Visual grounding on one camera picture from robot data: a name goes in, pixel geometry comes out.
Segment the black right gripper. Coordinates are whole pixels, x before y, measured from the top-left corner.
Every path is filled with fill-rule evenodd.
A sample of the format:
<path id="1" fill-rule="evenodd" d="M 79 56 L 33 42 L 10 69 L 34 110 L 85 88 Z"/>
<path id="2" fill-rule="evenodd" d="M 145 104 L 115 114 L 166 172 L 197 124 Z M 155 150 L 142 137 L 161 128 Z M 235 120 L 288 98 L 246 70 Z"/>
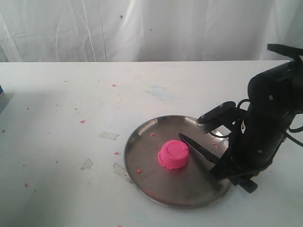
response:
<path id="1" fill-rule="evenodd" d="M 229 179 L 233 185 L 253 193 L 258 185 L 251 178 L 272 164 L 288 129 L 288 115 L 271 118 L 239 113 L 234 125 L 228 154 L 224 153 L 209 173 L 215 180 Z"/>

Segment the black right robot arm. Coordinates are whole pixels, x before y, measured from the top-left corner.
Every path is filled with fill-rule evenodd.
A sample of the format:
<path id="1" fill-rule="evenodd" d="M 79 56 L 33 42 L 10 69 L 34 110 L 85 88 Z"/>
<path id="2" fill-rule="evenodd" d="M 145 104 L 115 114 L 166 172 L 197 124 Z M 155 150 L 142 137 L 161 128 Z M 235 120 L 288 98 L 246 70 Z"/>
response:
<path id="1" fill-rule="evenodd" d="M 249 193 L 251 178 L 267 169 L 287 137 L 286 131 L 303 112 L 303 62 L 300 57 L 254 76 L 248 84 L 249 106 L 237 110 L 229 146 L 210 173 L 229 179 Z"/>

